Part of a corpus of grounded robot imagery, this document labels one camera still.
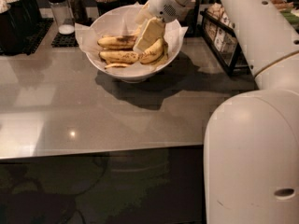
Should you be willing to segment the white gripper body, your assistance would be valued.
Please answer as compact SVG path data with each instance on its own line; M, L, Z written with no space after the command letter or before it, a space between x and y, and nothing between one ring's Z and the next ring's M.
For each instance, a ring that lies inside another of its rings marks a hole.
M180 17L186 3L187 0L149 0L148 12L169 23Z

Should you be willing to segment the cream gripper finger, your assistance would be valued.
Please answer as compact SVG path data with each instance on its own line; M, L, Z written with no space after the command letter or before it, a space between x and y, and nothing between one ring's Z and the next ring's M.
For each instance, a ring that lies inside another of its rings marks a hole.
M150 13L148 7L143 6L135 16L135 22L139 25L149 21L153 15Z
M142 53L149 48L159 37L164 36L165 23L156 17L145 20L136 39L133 51Z

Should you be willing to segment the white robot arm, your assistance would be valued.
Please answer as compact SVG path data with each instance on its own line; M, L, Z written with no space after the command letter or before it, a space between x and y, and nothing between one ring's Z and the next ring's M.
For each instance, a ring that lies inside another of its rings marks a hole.
M149 0L174 21L191 0ZM204 140L207 224L299 224L299 34L270 0L221 0L257 85L222 103Z

